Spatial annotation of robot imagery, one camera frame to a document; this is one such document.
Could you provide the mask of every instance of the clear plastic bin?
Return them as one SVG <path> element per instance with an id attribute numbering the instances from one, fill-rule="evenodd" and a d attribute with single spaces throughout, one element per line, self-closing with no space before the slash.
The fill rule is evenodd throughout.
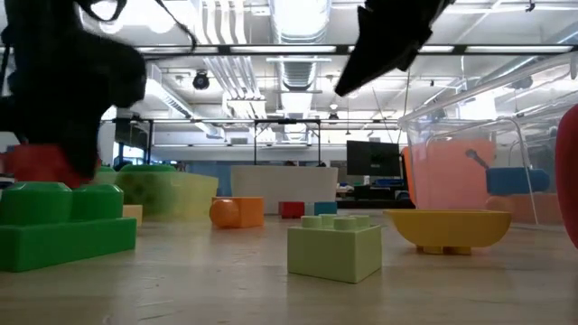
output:
<path id="1" fill-rule="evenodd" d="M 543 60 L 399 119 L 419 209 L 494 209 L 561 226 L 555 137 L 578 103 L 578 53 Z"/>

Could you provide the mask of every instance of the green toy block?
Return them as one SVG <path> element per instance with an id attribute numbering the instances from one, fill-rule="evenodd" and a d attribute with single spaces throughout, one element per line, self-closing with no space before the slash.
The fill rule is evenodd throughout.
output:
<path id="1" fill-rule="evenodd" d="M 287 270 L 359 283 L 381 269 L 381 226 L 369 216 L 305 216 L 287 234 Z"/>
<path id="2" fill-rule="evenodd" d="M 136 219 L 122 218 L 115 185 L 75 191 L 19 182 L 0 200 L 0 271 L 21 272 L 135 248 Z"/>
<path id="3" fill-rule="evenodd" d="M 0 227 L 0 271 L 22 272 L 135 249 L 136 219 Z"/>

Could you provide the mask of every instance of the ceiling pipe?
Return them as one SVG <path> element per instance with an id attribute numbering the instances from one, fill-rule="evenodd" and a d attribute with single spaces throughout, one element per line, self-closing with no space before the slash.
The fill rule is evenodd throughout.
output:
<path id="1" fill-rule="evenodd" d="M 237 43 L 247 44 L 247 38 L 245 37 L 245 5 L 243 0 L 235 0 L 235 37 L 237 38 Z M 261 99 L 262 96 L 256 81 L 251 59 L 249 57 L 241 57 L 239 58 L 239 65 L 243 67 L 247 73 L 247 87 L 251 88 L 254 98 Z"/>
<path id="2" fill-rule="evenodd" d="M 323 43 L 329 24 L 331 0 L 268 0 L 271 25 L 276 43 Z M 314 83 L 317 63 L 281 62 L 278 64 L 280 90 L 301 90 L 302 93 L 282 93 L 281 104 L 287 116 L 306 117 L 311 109 L 313 95 L 303 93 Z M 306 136 L 295 135 L 298 125 L 286 125 L 287 137 L 300 141 Z"/>
<path id="3" fill-rule="evenodd" d="M 205 36 L 205 29 L 203 27 L 202 0 L 189 0 L 189 1 L 191 2 L 193 7 L 193 17 L 191 23 L 193 25 L 193 30 L 195 32 L 195 36 L 197 37 L 197 41 L 199 41 L 200 44 L 207 44 L 209 42 L 207 40 L 207 37 Z M 228 87 L 228 85 L 225 83 L 224 77 L 215 67 L 214 58 L 204 58 L 203 62 L 205 63 L 207 68 L 213 73 L 213 76 L 215 76 L 215 80 L 219 83 L 220 87 L 227 93 L 227 96 L 229 98 L 234 98 L 235 93 Z"/>
<path id="4" fill-rule="evenodd" d="M 225 41 L 225 44 L 232 44 L 234 42 L 233 36 L 231 36 L 230 6 L 228 5 L 228 0 L 219 0 L 219 2 L 220 2 L 220 35 L 223 38 L 223 41 Z M 233 60 L 230 57 L 226 58 L 224 57 L 220 59 L 222 59 L 223 67 L 229 74 L 230 79 L 233 82 L 233 85 L 237 89 L 237 92 L 239 93 L 239 95 L 241 95 L 242 98 L 246 98 L 247 91 L 243 89 L 243 86 L 241 86 L 241 83 L 239 82 L 237 77 L 237 73 L 235 72 L 234 68 L 236 67 L 235 60 Z M 240 69 L 240 67 L 236 68 L 240 72 L 241 76 L 243 76 L 243 71 Z"/>
<path id="5" fill-rule="evenodd" d="M 228 3 L 228 0 L 219 0 L 220 3 L 220 10 L 221 10 L 221 19 L 220 19 L 220 33 L 223 36 L 225 43 L 232 44 L 233 36 L 231 35 L 231 26 L 230 26 L 230 12 L 231 8 Z M 248 72 L 246 71 L 246 67 L 241 63 L 239 57 L 230 57 L 228 58 L 229 65 L 235 66 L 243 79 L 243 83 L 245 84 L 245 93 L 246 97 L 254 98 L 255 94 L 253 89 L 251 88 L 250 82 L 248 80 Z"/>
<path id="6" fill-rule="evenodd" d="M 220 39 L 217 35 L 217 28 L 216 26 L 216 5 L 215 0 L 204 0 L 205 5 L 207 6 L 207 36 L 209 37 L 209 41 L 211 44 L 219 44 Z M 244 97 L 243 92 L 239 92 L 239 88 L 235 88 L 231 78 L 235 78 L 235 74 L 231 73 L 230 70 L 227 68 L 227 63 L 223 62 L 222 58 L 213 58 L 213 67 L 219 72 L 219 74 L 223 77 L 224 83 L 227 85 L 227 88 L 233 93 L 233 98 L 242 98 Z"/>

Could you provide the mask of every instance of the cable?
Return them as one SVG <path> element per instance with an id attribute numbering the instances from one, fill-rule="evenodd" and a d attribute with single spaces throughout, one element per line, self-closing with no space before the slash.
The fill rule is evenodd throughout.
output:
<path id="1" fill-rule="evenodd" d="M 401 117 L 404 117 L 407 113 L 407 99 L 409 98 L 409 76 L 412 72 L 412 69 L 409 68 L 407 70 L 407 81 L 406 81 L 406 102 L 404 103 L 404 114 Z M 399 144 L 399 139 L 401 138 L 401 129 L 399 129 L 399 133 L 397 134 L 397 144 Z"/>
<path id="2" fill-rule="evenodd" d="M 191 51 L 188 53 L 179 53 L 179 54 L 175 54 L 172 55 L 171 57 L 167 57 L 167 58 L 154 58 L 154 59 L 148 59 L 146 61 L 160 61 L 160 60 L 168 60 L 168 59 L 174 59 L 174 58 L 178 58 L 178 57 L 183 57 L 183 56 L 189 56 L 191 55 L 194 51 L 195 48 L 197 47 L 197 39 L 195 38 L 195 35 L 191 32 L 191 30 L 189 29 L 189 27 L 187 27 L 184 23 L 181 23 L 177 20 L 177 18 L 171 13 L 171 11 L 169 10 L 169 8 L 166 7 L 166 5 L 164 5 L 163 0 L 154 0 L 159 6 L 161 6 L 161 8 L 168 14 L 171 16 L 171 18 L 174 20 L 174 23 L 177 25 L 177 27 L 179 27 L 179 29 L 185 33 L 189 39 L 191 40 Z"/>
<path id="3" fill-rule="evenodd" d="M 95 14 L 92 9 L 90 8 L 90 1 L 78 1 L 80 7 L 82 8 L 82 10 L 84 10 L 90 18 L 98 21 L 98 22 L 102 22 L 102 23 L 110 23 L 110 22 L 114 22 L 116 19 L 118 19 L 118 17 L 120 16 L 120 14 L 122 13 L 122 11 L 125 9 L 126 6 L 126 1 L 127 0 L 117 0 L 117 9 L 115 10 L 115 12 L 113 13 L 112 17 L 110 17 L 109 19 L 102 19 L 101 17 L 99 17 L 97 14 Z M 166 7 L 166 5 L 164 5 L 163 0 L 154 0 L 169 16 L 171 16 L 171 18 L 174 20 L 174 23 L 177 25 L 177 27 L 183 32 L 185 33 L 189 39 L 191 40 L 191 50 L 189 52 L 186 53 L 179 53 L 179 54 L 173 54 L 171 56 L 168 57 L 162 57 L 162 58 L 153 58 L 153 59 L 145 59 L 145 61 L 160 61 L 160 60 L 169 60 L 169 59 L 174 59 L 174 58 L 178 58 L 178 57 L 183 57 L 183 56 L 189 56 L 191 55 L 195 49 L 197 48 L 197 39 L 195 38 L 195 35 L 191 32 L 191 30 L 189 29 L 189 27 L 187 27 L 184 23 L 181 23 L 177 20 L 177 18 L 171 13 L 171 11 L 169 10 L 169 8 Z"/>
<path id="4" fill-rule="evenodd" d="M 376 94 L 376 89 L 371 87 L 371 91 L 373 91 L 373 97 L 376 99 L 376 105 L 378 106 L 379 114 L 381 115 L 381 119 L 383 120 L 383 124 L 386 126 L 386 132 L 387 132 L 387 136 L 389 136 L 389 141 L 391 143 L 393 143 L 394 139 L 391 137 L 391 134 L 389 133 L 389 128 L 387 128 L 386 117 L 383 116 L 383 111 L 381 110 L 381 106 L 379 105 L 379 99 L 378 99 L 378 94 Z"/>

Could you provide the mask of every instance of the black cord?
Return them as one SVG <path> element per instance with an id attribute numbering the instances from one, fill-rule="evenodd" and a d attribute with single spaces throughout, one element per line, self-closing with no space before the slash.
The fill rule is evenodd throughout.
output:
<path id="1" fill-rule="evenodd" d="M 536 3 L 534 2 L 534 0 L 529 0 L 529 1 L 530 1 L 530 5 L 528 6 L 528 8 L 526 8 L 527 13 L 531 13 L 536 8 Z"/>
<path id="2" fill-rule="evenodd" d="M 410 80 L 409 77 L 410 77 L 411 71 L 412 71 L 411 68 L 409 68 L 409 69 L 407 70 L 406 100 L 405 100 L 405 103 L 404 103 L 404 114 L 401 115 L 401 117 L 405 116 L 406 113 L 407 113 L 407 100 L 408 100 L 408 98 L 409 98 L 409 84 L 411 83 L 411 80 Z M 401 139 L 401 130 L 399 130 L 399 133 L 397 134 L 397 144 L 399 144 L 399 139 Z"/>
<path id="3" fill-rule="evenodd" d="M 170 57 L 167 58 L 154 58 L 154 59 L 147 59 L 146 61 L 160 61 L 160 60 L 168 60 L 168 59 L 174 59 L 174 58 L 178 58 L 178 57 L 183 57 L 183 56 L 189 56 L 191 55 L 195 49 L 197 48 L 197 39 L 195 37 L 195 35 L 191 32 L 191 30 L 189 29 L 189 27 L 187 27 L 184 23 L 179 22 L 179 20 L 177 20 L 177 18 L 171 13 L 171 11 L 169 10 L 169 8 L 166 7 L 166 5 L 164 5 L 163 0 L 154 0 L 168 15 L 171 16 L 171 18 L 174 20 L 174 23 L 177 25 L 177 27 L 179 27 L 179 29 L 181 30 L 181 32 L 185 33 L 189 39 L 191 40 L 191 51 L 189 51 L 188 53 L 179 53 L 179 54 L 175 54 L 175 55 L 171 55 Z"/>
<path id="4" fill-rule="evenodd" d="M 120 14 L 122 13 L 122 11 L 125 9 L 126 6 L 126 1 L 127 0 L 117 0 L 117 9 L 115 10 L 115 12 L 113 13 L 112 17 L 110 17 L 109 19 L 102 19 L 101 17 L 99 17 L 97 14 L 95 14 L 92 9 L 90 8 L 90 4 L 92 2 L 87 2 L 87 1 L 77 1 L 80 5 L 80 7 L 82 8 L 82 10 L 84 10 L 90 18 L 98 21 L 98 22 L 102 22 L 102 23 L 111 23 L 114 22 L 116 19 L 118 19 L 118 17 L 120 17 Z M 163 0 L 154 0 L 169 16 L 171 16 L 171 18 L 174 20 L 174 23 L 177 25 L 177 27 L 185 34 L 187 34 L 187 36 L 189 37 L 189 39 L 191 40 L 191 50 L 189 52 L 186 53 L 179 53 L 179 54 L 174 54 L 171 56 L 167 56 L 167 57 L 162 57 L 162 58 L 153 58 L 153 59 L 145 59 L 145 61 L 159 61 L 159 60 L 169 60 L 169 59 L 174 59 L 174 58 L 178 58 L 178 57 L 183 57 L 183 56 L 189 56 L 191 55 L 195 49 L 197 48 L 197 39 L 195 38 L 195 35 L 191 32 L 191 30 L 189 29 L 189 27 L 187 27 L 184 23 L 181 23 L 177 20 L 177 18 L 171 13 L 171 11 L 169 10 L 169 8 L 166 7 L 166 5 L 164 5 Z"/>

